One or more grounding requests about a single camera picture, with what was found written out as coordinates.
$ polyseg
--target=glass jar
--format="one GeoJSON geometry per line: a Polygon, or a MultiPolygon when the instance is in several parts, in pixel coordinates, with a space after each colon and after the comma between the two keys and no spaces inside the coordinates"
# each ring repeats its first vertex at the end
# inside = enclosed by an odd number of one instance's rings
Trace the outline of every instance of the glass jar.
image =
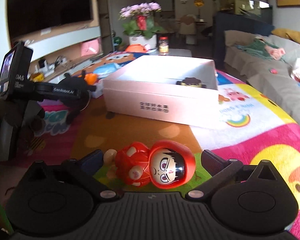
{"type": "Polygon", "coordinates": [[[167,55],[169,53],[168,37],[160,37],[159,53],[160,55],[167,55]]]}

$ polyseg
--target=small screen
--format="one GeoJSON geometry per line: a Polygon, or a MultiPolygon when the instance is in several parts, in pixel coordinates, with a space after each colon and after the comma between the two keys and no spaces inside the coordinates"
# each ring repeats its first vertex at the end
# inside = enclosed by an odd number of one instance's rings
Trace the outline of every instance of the small screen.
{"type": "Polygon", "coordinates": [[[5,80],[9,76],[10,66],[13,59],[14,51],[12,51],[7,57],[4,59],[3,67],[1,70],[0,81],[5,80]]]}

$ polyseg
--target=green leaves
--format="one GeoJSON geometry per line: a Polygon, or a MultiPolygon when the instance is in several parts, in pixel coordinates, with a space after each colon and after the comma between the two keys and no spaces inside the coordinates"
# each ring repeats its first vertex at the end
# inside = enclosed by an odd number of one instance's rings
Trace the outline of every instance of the green leaves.
{"type": "Polygon", "coordinates": [[[136,20],[131,20],[128,23],[124,23],[123,24],[123,28],[124,28],[124,34],[128,35],[128,36],[132,36],[136,34],[136,31],[139,29],[137,21],[136,20]]]}
{"type": "Polygon", "coordinates": [[[151,39],[153,35],[154,35],[154,33],[151,32],[151,31],[148,31],[148,30],[143,31],[143,36],[144,36],[147,40],[151,39]]]}
{"type": "Polygon", "coordinates": [[[154,19],[153,19],[153,17],[148,17],[146,19],[146,23],[147,23],[147,30],[151,30],[154,27],[154,19]]]}
{"type": "Polygon", "coordinates": [[[145,31],[142,31],[139,29],[136,20],[131,20],[128,23],[124,23],[123,24],[123,28],[124,28],[123,33],[127,36],[142,35],[146,39],[151,39],[155,33],[163,30],[163,28],[161,26],[154,26],[154,18],[153,17],[148,17],[146,19],[146,23],[147,23],[147,30],[145,30],[145,31]]]}
{"type": "Polygon", "coordinates": [[[164,29],[161,26],[154,26],[150,31],[153,33],[161,32],[164,29]]]}

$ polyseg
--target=yellow pillow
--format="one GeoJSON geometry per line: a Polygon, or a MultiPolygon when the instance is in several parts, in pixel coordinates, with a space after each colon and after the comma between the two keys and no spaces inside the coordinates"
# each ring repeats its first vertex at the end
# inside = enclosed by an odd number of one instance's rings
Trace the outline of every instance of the yellow pillow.
{"type": "Polygon", "coordinates": [[[273,35],[279,36],[281,38],[292,40],[300,44],[300,32],[289,30],[289,29],[275,29],[272,31],[273,35]]]}

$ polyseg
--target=sofa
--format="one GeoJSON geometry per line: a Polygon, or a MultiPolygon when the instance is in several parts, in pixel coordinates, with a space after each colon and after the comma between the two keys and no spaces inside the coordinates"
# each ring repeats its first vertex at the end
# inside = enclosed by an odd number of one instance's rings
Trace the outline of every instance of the sofa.
{"type": "Polygon", "coordinates": [[[290,77],[292,66],[300,58],[300,44],[275,35],[264,37],[268,43],[284,48],[286,54],[282,60],[251,56],[236,47],[252,43],[255,36],[240,31],[225,31],[225,65],[235,69],[240,79],[247,80],[248,84],[279,105],[300,125],[300,86],[290,77]],[[277,74],[270,72],[273,68],[277,74]]]}
{"type": "Polygon", "coordinates": [[[213,59],[216,68],[223,70],[223,61],[226,56],[225,31],[238,30],[246,33],[257,33],[263,36],[269,36],[274,30],[274,26],[262,21],[246,18],[243,15],[217,12],[213,17],[212,29],[213,59]]]}

